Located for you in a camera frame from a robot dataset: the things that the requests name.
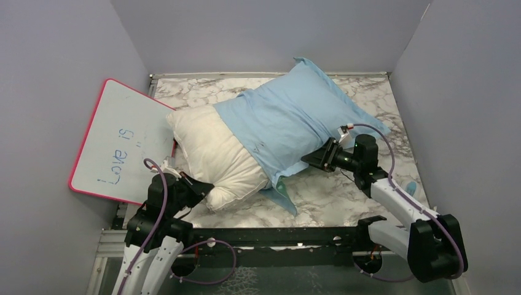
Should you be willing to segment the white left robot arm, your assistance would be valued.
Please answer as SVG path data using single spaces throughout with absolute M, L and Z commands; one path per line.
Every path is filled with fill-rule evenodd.
M 157 294 L 176 257 L 193 244 L 193 225 L 175 215 L 198 205 L 214 185 L 164 173 L 152 178 L 147 200 L 127 224 L 113 294 Z

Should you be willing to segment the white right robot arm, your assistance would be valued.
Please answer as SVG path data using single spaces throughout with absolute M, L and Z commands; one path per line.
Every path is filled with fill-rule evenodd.
M 322 171 L 340 168 L 353 173 L 356 187 L 384 206 L 402 224 L 383 216 L 358 221 L 355 244 L 362 250 L 383 246 L 407 261 L 412 275 L 422 283 L 454 279 L 468 269 L 460 224 L 451 214 L 441 215 L 406 194 L 378 164 L 376 139 L 367 134 L 355 138 L 353 152 L 329 138 L 302 161 Z

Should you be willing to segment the white pillow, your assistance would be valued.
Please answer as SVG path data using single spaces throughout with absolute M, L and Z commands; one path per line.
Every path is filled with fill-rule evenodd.
M 206 206 L 219 211 L 246 200 L 270 183 L 263 168 L 239 142 L 212 105 L 175 110 L 166 116 L 189 176 L 214 185 Z

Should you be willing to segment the light blue pillowcase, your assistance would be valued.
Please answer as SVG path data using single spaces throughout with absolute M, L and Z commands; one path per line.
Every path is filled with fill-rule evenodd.
M 301 157 L 318 150 L 329 138 L 338 140 L 337 129 L 343 125 L 357 125 L 353 136 L 378 138 L 390 132 L 311 60 L 297 57 L 295 61 L 284 76 L 214 105 L 268 176 L 271 186 L 263 195 L 292 215 L 297 214 L 296 206 L 289 196 L 276 191 L 276 185 L 308 167 Z

